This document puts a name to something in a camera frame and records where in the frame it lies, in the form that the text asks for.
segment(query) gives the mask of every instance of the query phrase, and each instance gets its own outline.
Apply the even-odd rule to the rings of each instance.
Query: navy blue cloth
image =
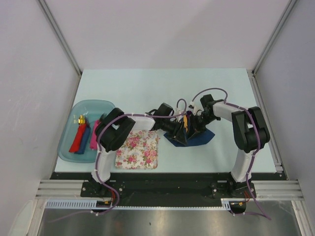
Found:
[[[85,131],[84,131],[82,139],[81,139],[80,149],[78,151],[76,151],[75,154],[84,154],[85,147],[88,143],[90,133],[91,133],[91,128],[89,126],[87,126],[85,128]]]
[[[194,137],[192,139],[187,139],[187,145],[185,146],[182,143],[175,141],[174,139],[170,139],[167,136],[167,133],[164,134],[164,137],[166,137],[168,141],[170,141],[176,147],[194,147],[194,146],[205,145],[209,143],[213,139],[214,136],[215,134],[211,132],[209,129],[207,129],[206,132],[198,135],[197,137]]]

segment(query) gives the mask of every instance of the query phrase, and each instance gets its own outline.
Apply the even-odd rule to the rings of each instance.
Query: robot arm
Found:
[[[270,134],[262,112],[258,107],[250,108],[248,111],[252,115],[255,125],[258,128],[260,145],[261,148],[263,148],[264,145],[269,142]],[[228,120],[233,124],[234,140],[239,149],[231,175],[236,183],[245,182],[252,155],[257,149],[257,138],[254,136],[253,128],[249,128],[247,114],[238,108],[226,105],[223,101],[213,105],[213,113],[216,117]],[[252,171],[248,173],[249,179],[252,177],[251,172]]]
[[[245,183],[246,181],[246,173],[249,169],[252,154],[258,147],[258,140],[254,129],[249,127],[250,119],[247,113],[243,110],[238,108],[234,108],[224,103],[223,100],[214,100],[210,94],[203,96],[200,99],[200,102],[203,107],[203,111],[201,111],[200,115],[193,114],[192,112],[187,112],[187,116],[190,119],[190,131],[186,134],[189,138],[194,138],[196,135],[203,133],[206,130],[206,125],[214,120],[220,120],[221,118],[226,119],[232,122],[233,126],[233,133],[234,133],[234,140],[239,148],[237,152],[237,158],[235,165],[231,171],[232,182],[233,185],[239,185],[239,183]],[[169,105],[163,103],[157,110],[154,110],[154,121],[155,123],[150,126],[151,130],[159,130],[162,129],[168,133],[172,139],[176,140],[177,142],[182,143],[183,145],[186,144],[186,136],[184,135],[184,123],[182,121],[171,120],[167,118],[173,108]],[[263,148],[264,145],[269,142],[270,134],[263,118],[262,112],[258,107],[252,107],[248,109],[248,112],[252,116],[255,126],[258,129],[259,140],[260,140],[260,148]],[[114,118],[120,116],[123,112],[115,108],[101,124],[95,130],[97,138],[99,138],[102,129],[107,125],[110,121]],[[103,157],[110,156],[112,151],[117,150],[123,142],[126,140],[129,132],[135,125],[135,122],[130,117],[125,117],[114,123],[119,127],[115,129],[114,127],[110,127],[105,133],[103,133],[100,137],[100,143],[103,147],[105,147],[105,153]],[[100,161],[101,164],[98,168],[99,174],[103,175],[105,178],[103,180],[109,179],[109,169],[107,168],[105,176],[102,173],[101,168],[104,166],[108,166],[108,163],[105,161]]]

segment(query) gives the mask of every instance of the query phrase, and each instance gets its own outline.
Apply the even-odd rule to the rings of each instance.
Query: pink cloth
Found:
[[[93,132],[91,136],[91,142],[90,142],[90,149],[97,150],[97,140],[96,140],[95,129],[99,125],[99,123],[100,123],[99,120],[95,121],[94,123]]]
[[[116,151],[116,168],[155,169],[158,167],[158,140],[157,131],[131,131]]]

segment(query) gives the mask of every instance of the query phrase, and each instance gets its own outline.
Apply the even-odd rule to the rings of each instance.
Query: light blue table surface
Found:
[[[165,102],[176,107],[179,98],[189,103],[201,90],[219,87],[228,92],[228,101],[245,107],[256,106],[246,69],[119,69],[84,70],[74,105],[86,99],[108,100],[125,113],[145,113]],[[214,99],[224,98],[211,91]],[[237,147],[232,123],[213,121],[207,126],[215,137],[199,147],[174,147],[160,132],[158,167],[153,170],[121,170],[113,162],[111,172],[230,172]],[[94,163],[66,162],[58,158],[56,172],[91,172]],[[253,172],[276,171],[268,145],[259,152]]]

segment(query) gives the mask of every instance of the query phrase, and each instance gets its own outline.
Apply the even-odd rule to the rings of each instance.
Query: red cloth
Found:
[[[69,152],[76,152],[80,149],[80,143],[81,143],[82,136],[86,127],[87,127],[87,124],[79,125],[77,134],[75,135],[75,138],[73,140],[71,148],[69,149]]]

